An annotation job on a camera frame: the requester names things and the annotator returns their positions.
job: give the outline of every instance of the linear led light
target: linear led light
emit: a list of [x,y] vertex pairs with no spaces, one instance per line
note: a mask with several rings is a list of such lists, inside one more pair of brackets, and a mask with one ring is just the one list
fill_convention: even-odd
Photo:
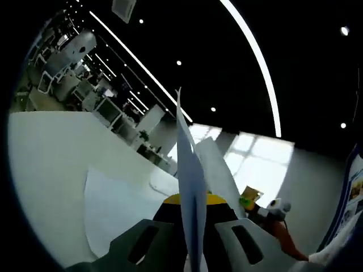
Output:
[[77,29],[75,29],[75,27],[73,27],[74,31],[76,31],[77,34],[79,34],[79,32],[77,31]]
[[95,54],[95,56],[103,63],[104,66],[106,66],[106,68],[111,72],[111,74],[113,74],[116,77],[116,74],[107,66],[107,64],[104,63],[104,61],[97,54]]
[[232,15],[233,19],[239,25],[239,28],[242,30],[243,34],[245,35],[248,43],[250,44],[252,51],[255,54],[257,62],[260,66],[263,78],[265,80],[265,84],[267,87],[268,96],[270,98],[271,108],[272,108],[272,115],[273,115],[273,122],[275,123],[275,133],[277,137],[281,137],[281,124],[280,124],[280,115],[278,113],[278,106],[276,100],[275,90],[273,88],[272,80],[270,73],[268,71],[265,59],[262,55],[261,49],[257,44],[257,41],[252,34],[250,28],[243,20],[241,14],[237,11],[237,9],[233,6],[230,0],[220,0],[224,7],[228,10],[228,12]]
[[127,100],[142,114],[144,115],[144,113],[134,104],[132,103],[132,101],[130,99],[127,98]]
[[143,103],[143,102],[141,102],[141,100],[139,99],[139,98],[137,98],[137,96],[132,92],[132,91],[130,91],[130,93],[133,95],[133,97],[135,97],[136,98],[136,100],[137,101],[139,101],[140,102],[140,104],[141,105],[143,105],[144,106],[144,108],[148,111],[149,110],[149,108]]
[[[116,41],[129,53],[129,55],[143,68],[143,70],[151,77],[151,79],[159,86],[159,88],[166,94],[166,96],[176,105],[175,99],[168,93],[168,91],[161,85],[161,83],[152,75],[152,73],[141,63],[141,61],[127,48],[127,46],[92,12],[90,14],[95,18],[107,31],[111,34],[112,37],[115,38]],[[187,115],[187,113],[181,109],[181,112],[185,115],[185,117],[189,120],[189,122],[193,122],[193,120]]]

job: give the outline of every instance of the white table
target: white table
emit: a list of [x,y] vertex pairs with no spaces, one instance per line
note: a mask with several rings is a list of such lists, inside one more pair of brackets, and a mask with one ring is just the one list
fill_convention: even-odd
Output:
[[[9,156],[20,204],[40,241],[62,266],[96,259],[83,222],[89,165],[115,180],[122,177],[150,198],[160,198],[150,182],[178,182],[87,112],[11,114]],[[141,209],[133,207],[135,213]]]

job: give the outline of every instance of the black ceiling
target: black ceiling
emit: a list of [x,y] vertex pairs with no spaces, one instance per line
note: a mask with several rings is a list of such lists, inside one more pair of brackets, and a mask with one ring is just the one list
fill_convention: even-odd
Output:
[[[78,30],[95,30],[98,46],[90,54],[92,59],[94,53],[109,59],[107,65],[117,75],[126,76],[148,107],[157,100],[137,77],[175,114],[171,100],[89,11],[116,34],[174,98],[175,89],[182,87],[181,105],[193,122],[233,132],[276,136],[256,57],[219,0],[138,0],[129,24],[111,11],[111,0],[90,2],[67,0],[65,14],[70,14]],[[349,128],[358,82],[359,8],[353,1],[232,3],[254,34],[267,63],[277,97],[282,139],[309,150],[345,156],[353,142]],[[342,26],[349,27],[348,36],[340,33]],[[118,78],[111,81],[115,88]],[[340,128],[342,122],[347,124],[346,129]]]

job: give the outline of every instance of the recessed ceiling light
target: recessed ceiling light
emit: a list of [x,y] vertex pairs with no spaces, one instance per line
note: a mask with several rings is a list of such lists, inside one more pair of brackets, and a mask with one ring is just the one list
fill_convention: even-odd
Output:
[[344,36],[347,36],[349,33],[349,28],[348,27],[341,27],[340,28],[340,33],[343,34]]

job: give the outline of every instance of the paper sheet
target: paper sheet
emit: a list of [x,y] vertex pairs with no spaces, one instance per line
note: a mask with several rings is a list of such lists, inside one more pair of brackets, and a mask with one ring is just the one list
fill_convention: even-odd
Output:
[[180,109],[176,109],[178,127],[178,179],[185,242],[192,271],[200,271],[206,220],[206,184],[204,171],[195,153],[195,144]]
[[239,192],[215,141],[208,137],[196,145],[200,162],[204,169],[204,179],[208,189],[227,201],[238,218],[245,218],[246,212],[239,204]]
[[151,188],[132,187],[128,181],[112,180],[90,167],[85,188],[85,228],[92,252],[98,257],[107,254],[113,239],[140,220],[152,219],[164,199]]

